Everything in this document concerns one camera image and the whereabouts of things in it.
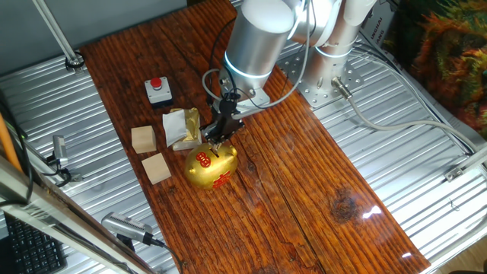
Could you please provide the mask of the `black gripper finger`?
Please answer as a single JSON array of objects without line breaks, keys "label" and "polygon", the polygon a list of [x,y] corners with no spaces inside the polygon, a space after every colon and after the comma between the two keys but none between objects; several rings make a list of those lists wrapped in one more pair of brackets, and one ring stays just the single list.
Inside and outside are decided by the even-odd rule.
[{"label": "black gripper finger", "polygon": [[225,120],[221,122],[218,126],[217,143],[226,142],[242,127],[244,127],[242,120]]},{"label": "black gripper finger", "polygon": [[207,143],[211,145],[219,145],[221,143],[221,130],[218,127],[218,121],[201,126],[200,131]]}]

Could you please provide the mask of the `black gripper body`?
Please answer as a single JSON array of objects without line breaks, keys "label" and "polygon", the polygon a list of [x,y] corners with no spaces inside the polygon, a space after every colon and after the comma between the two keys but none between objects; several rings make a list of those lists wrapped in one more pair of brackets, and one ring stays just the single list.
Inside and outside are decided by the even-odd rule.
[{"label": "black gripper body", "polygon": [[217,132],[233,132],[244,126],[241,119],[233,118],[237,112],[237,103],[234,100],[221,99],[213,103],[213,108],[215,111],[213,120],[216,122],[215,130]]}]

